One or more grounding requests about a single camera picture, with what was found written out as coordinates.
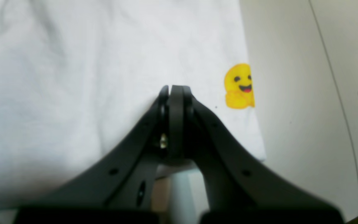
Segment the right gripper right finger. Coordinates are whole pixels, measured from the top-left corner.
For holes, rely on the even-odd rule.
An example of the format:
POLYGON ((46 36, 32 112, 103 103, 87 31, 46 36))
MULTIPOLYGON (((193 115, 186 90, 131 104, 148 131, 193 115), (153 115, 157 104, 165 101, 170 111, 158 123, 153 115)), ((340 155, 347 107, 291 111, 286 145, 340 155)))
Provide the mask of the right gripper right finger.
POLYGON ((209 212, 201 224, 343 224, 330 203, 271 171, 233 137, 218 117, 184 95, 184 155, 203 174, 209 212))

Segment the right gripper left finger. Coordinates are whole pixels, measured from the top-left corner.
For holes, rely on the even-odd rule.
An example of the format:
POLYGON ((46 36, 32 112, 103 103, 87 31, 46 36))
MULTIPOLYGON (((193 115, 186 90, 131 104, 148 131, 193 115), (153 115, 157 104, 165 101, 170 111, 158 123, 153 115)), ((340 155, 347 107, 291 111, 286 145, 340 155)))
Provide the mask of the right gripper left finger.
POLYGON ((46 197, 22 207, 15 224, 158 224, 150 209, 159 164, 184 161, 184 89, 164 86, 108 155, 46 197))

